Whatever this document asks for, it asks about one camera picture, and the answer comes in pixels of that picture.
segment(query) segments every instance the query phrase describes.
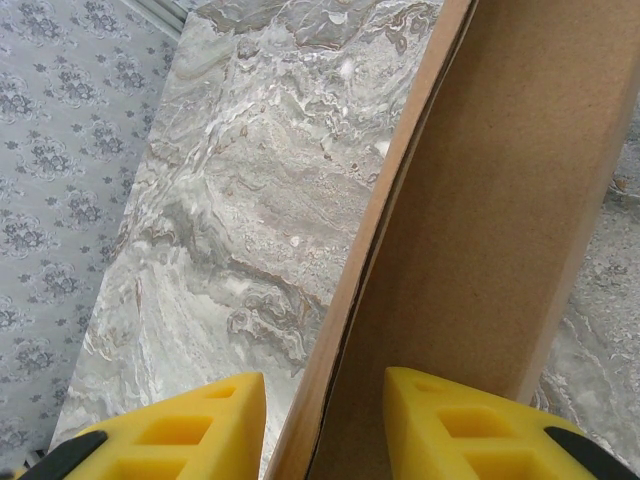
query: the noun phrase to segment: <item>patterned wallpaper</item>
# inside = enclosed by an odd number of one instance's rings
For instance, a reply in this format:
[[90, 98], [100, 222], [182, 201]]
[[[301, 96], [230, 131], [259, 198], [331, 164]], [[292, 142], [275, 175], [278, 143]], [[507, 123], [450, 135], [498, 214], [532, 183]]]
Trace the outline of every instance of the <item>patterned wallpaper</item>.
[[0, 0], [0, 467], [53, 433], [173, 49], [118, 0]]

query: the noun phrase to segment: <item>marble slab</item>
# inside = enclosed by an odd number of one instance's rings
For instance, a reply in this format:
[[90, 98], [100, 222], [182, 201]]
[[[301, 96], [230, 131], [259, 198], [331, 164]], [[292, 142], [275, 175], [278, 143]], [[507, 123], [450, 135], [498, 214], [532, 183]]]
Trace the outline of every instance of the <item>marble slab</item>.
[[[219, 0], [189, 16], [54, 444], [260, 370], [264, 466], [439, 8]], [[638, 469], [639, 212], [608, 198], [536, 396]]]

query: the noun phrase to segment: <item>rectangular hole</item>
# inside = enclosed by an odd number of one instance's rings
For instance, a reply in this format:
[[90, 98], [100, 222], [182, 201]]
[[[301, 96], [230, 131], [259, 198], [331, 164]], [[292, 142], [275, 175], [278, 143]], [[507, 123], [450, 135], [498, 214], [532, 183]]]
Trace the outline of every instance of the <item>rectangular hole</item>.
[[444, 392], [444, 389], [439, 385], [432, 385], [431, 383], [418, 381], [414, 384], [416, 389], [425, 393], [441, 393]]
[[122, 458], [102, 480], [176, 480], [186, 463], [184, 459]]
[[467, 452], [479, 480], [558, 480], [532, 451]]
[[138, 438], [138, 445], [197, 445], [207, 433], [211, 417], [174, 416], [154, 422]]
[[236, 387], [224, 387], [207, 394], [205, 398], [229, 398], [236, 391]]
[[438, 418], [454, 438], [513, 437], [509, 424], [487, 407], [451, 407], [438, 410]]

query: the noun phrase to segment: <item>floral wallpaper pattern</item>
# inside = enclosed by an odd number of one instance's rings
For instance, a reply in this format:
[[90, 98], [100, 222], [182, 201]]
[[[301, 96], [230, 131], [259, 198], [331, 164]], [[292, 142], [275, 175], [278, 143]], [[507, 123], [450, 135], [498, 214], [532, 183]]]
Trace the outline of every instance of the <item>floral wallpaper pattern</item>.
[[0, 467], [48, 446], [173, 48], [119, 0], [0, 0]]

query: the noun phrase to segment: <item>brown cardboard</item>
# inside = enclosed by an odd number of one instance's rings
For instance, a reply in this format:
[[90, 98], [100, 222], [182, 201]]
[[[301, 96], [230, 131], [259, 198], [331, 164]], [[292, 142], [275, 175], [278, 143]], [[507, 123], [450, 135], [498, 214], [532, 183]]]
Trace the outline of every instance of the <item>brown cardboard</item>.
[[531, 397], [638, 91], [640, 5], [479, 0], [451, 61], [472, 7], [443, 7], [267, 478], [390, 478], [387, 366]]

